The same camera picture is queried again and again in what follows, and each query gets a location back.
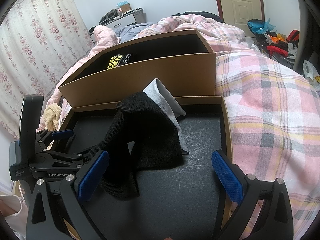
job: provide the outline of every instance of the gray cloth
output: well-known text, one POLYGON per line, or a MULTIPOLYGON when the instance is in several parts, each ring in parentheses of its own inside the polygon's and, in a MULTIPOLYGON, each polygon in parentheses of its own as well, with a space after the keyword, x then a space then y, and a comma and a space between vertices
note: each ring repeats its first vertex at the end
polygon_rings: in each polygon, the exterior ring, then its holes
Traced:
POLYGON ((141 32, 142 30, 144 30, 145 28, 153 24, 154 23, 139 23, 135 25, 129 25, 126 27, 117 28, 114 31, 117 37, 121 38, 120 43, 123 43, 131 40, 134 36, 139 34, 139 32, 141 32))
POLYGON ((298 47, 293 43, 288 43, 288 51, 288 57, 286 58, 286 60, 294 63, 297 56, 298 47))
POLYGON ((181 127, 177 121, 177 117, 179 115, 186 115, 186 112, 157 78, 155 78, 143 92, 145 92, 147 96, 160 107, 160 109, 169 117, 170 121, 176 126, 180 147, 184 150, 182 153, 188 153, 189 150, 186 139, 184 138, 181 127))

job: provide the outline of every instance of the yellow towel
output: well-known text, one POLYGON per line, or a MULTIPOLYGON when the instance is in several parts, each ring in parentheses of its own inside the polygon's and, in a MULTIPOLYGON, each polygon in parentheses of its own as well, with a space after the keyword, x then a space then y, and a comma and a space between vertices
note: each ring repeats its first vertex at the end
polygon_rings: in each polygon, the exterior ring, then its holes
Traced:
POLYGON ((57 130, 59 125, 59 118, 61 115, 61 107, 56 103, 49 105, 43 112, 45 129, 48 131, 57 130))

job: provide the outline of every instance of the floral curtain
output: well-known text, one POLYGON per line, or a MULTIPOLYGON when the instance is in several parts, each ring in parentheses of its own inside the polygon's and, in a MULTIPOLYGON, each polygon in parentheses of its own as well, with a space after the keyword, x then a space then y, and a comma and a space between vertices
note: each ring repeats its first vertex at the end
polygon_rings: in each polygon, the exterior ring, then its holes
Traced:
POLYGON ((0 26, 0 123, 17 139, 23 96, 44 105, 93 46, 73 0, 17 0, 0 26))

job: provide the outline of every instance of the clothes pile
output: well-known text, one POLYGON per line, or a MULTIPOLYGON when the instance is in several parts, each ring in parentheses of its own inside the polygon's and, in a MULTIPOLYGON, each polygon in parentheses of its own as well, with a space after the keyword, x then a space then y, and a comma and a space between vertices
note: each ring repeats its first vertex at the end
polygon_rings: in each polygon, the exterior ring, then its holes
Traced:
POLYGON ((263 54, 292 69, 297 55, 300 32, 294 30, 286 37, 281 33, 273 32, 275 26, 269 22, 270 19, 267 22, 252 19, 248 22, 248 27, 256 36, 258 48, 263 54))

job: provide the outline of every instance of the blue gripper pad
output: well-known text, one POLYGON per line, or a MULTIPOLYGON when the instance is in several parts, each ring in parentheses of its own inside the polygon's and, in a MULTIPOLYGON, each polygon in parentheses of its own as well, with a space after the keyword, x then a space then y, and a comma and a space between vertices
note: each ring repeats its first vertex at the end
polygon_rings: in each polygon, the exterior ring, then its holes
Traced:
POLYGON ((67 139, 73 136, 73 130, 67 129, 62 131, 54 131, 52 132, 51 136, 52 136, 52 140, 54 141, 67 139))
POLYGON ((212 153, 211 163, 230 200, 240 204, 244 197, 242 184, 217 151, 212 153))
POLYGON ((103 151, 78 185, 77 199, 80 203, 90 200, 108 166, 109 154, 103 151))

